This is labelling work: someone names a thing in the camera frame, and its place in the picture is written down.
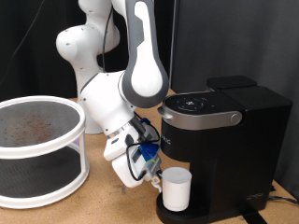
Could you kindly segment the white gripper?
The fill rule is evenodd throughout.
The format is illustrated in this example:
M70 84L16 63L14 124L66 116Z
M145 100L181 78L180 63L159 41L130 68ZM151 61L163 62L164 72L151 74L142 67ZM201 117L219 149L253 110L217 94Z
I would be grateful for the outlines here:
M149 181L150 175L146 174L140 180L135 181L132 178L130 169L132 169L135 177L139 177L144 170L146 161L139 149L134 148L129 150L130 162L127 162L126 154L123 153L118 158L112 161L112 166L122 183L128 188L135 188L143 183L144 180ZM159 184L161 181L163 170L159 168L156 175L151 179L154 184Z

